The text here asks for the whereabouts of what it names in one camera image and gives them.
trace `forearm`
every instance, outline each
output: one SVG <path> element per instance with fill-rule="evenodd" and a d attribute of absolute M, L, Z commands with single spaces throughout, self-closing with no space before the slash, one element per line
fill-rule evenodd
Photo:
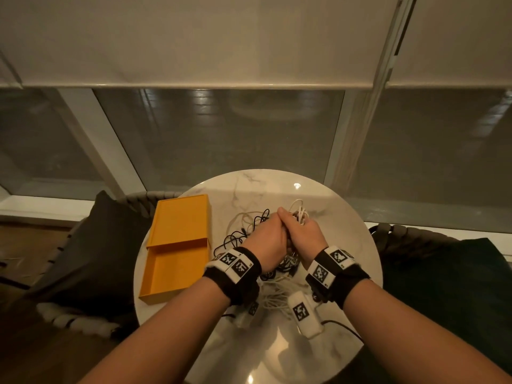
<path fill-rule="evenodd" d="M 106 356 L 82 384 L 182 382 L 228 306 L 217 284 L 202 277 Z"/>
<path fill-rule="evenodd" d="M 369 279 L 352 289 L 343 310 L 375 357 L 400 382 L 512 382 L 475 348 Z"/>

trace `hand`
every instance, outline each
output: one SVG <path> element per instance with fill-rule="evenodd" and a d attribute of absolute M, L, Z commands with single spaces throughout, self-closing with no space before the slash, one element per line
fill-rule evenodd
<path fill-rule="evenodd" d="M 317 254 L 329 246 L 320 226 L 307 217 L 304 225 L 300 225 L 297 219 L 282 207 L 278 208 L 278 215 L 290 232 L 291 241 L 302 258 L 302 265 L 308 269 Z"/>
<path fill-rule="evenodd" d="M 242 246 L 258 258 L 263 273 L 274 271 L 286 255 L 286 229 L 278 215 L 256 226 Z"/>

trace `white marble tabletop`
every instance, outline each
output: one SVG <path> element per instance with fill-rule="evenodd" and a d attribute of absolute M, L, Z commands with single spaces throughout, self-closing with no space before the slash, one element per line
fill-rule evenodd
<path fill-rule="evenodd" d="M 317 220 L 327 242 L 351 253 L 382 286 L 381 262 L 367 227 L 340 196 L 303 176 L 285 171 L 253 169 L 220 175 L 201 182 L 183 196 L 206 193 L 212 213 L 212 247 L 237 230 L 237 213 L 288 208 L 300 198 L 310 217 Z M 134 273 L 135 310 L 142 324 L 164 303 L 149 306 L 138 299 L 147 257 L 147 236 L 142 243 Z M 295 277 L 305 277 L 300 266 Z M 349 320 L 334 303 L 320 305 L 322 319 L 334 319 L 351 328 Z M 362 343 L 334 323 L 312 340 L 300 335 L 294 322 L 279 312 L 267 313 L 263 322 L 250 330 L 236 329 L 222 318 L 190 370 L 190 384 L 274 384 L 324 382 L 342 370 L 361 349 Z"/>

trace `black wristband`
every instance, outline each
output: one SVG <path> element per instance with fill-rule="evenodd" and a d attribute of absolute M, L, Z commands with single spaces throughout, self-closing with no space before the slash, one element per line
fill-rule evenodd
<path fill-rule="evenodd" d="M 212 279 L 231 305 L 251 303 L 258 297 L 261 264 L 247 248 L 230 249 L 206 265 L 203 276 Z"/>
<path fill-rule="evenodd" d="M 322 250 L 308 269 L 306 282 L 323 302 L 343 304 L 355 284 L 369 278 L 354 258 L 337 247 Z"/>

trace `person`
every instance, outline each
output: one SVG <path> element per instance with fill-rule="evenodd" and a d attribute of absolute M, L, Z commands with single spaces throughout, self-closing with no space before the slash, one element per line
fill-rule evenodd
<path fill-rule="evenodd" d="M 313 219 L 300 225 L 280 207 L 242 244 L 257 259 L 261 272 L 272 271 L 283 260 L 286 231 L 306 269 L 328 247 Z M 182 382 L 231 300 L 212 278 L 202 277 L 112 350 L 81 383 Z M 336 303 L 398 382 L 512 383 L 478 350 L 369 278 L 358 280 Z"/>

